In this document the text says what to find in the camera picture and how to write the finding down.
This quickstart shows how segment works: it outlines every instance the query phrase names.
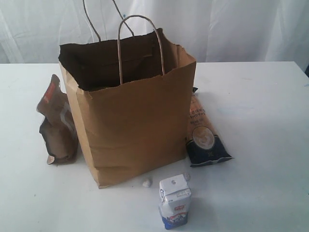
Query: small carton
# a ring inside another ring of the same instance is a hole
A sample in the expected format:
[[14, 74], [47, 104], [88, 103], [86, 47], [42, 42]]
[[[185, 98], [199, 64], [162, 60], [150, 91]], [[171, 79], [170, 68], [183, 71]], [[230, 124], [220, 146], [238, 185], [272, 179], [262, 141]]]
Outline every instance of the small carton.
[[160, 214], [165, 229], [173, 229], [188, 221], [191, 190], [183, 175], [160, 181]]

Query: table surface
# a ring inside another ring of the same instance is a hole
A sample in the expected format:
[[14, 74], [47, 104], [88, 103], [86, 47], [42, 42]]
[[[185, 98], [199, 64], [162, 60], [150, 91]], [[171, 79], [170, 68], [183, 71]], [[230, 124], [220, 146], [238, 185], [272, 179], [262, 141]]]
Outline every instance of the table surface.
[[174, 231], [308, 231], [309, 79], [294, 62], [198, 63], [198, 97], [235, 159], [190, 168], [187, 158], [106, 189], [81, 153], [46, 164], [36, 105], [53, 73], [58, 64], [0, 65], [0, 231], [165, 231], [159, 181], [183, 172], [193, 200]]

